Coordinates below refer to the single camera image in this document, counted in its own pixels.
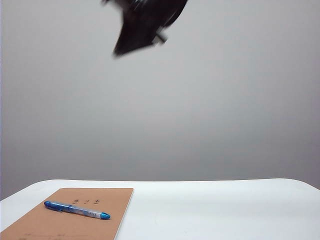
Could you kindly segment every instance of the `white backdrop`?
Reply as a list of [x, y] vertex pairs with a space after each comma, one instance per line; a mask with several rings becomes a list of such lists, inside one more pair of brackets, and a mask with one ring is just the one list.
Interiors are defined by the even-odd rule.
[[98, 0], [1, 1], [1, 198], [47, 179], [320, 188], [320, 1], [189, 0], [114, 59]]

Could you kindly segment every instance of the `white tabletop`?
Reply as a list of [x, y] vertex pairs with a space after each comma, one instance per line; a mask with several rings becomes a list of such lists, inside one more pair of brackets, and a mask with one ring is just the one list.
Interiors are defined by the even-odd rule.
[[60, 188], [134, 188], [117, 240], [320, 239], [320, 190], [292, 179], [46, 180], [1, 201], [1, 231]]

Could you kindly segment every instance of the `kraft paper notebook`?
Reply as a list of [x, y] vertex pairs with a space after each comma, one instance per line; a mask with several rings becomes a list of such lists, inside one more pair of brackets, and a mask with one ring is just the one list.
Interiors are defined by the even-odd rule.
[[[1, 240], [113, 240], [133, 188], [61, 188], [1, 232]], [[106, 212], [109, 220], [49, 210], [44, 201]]]

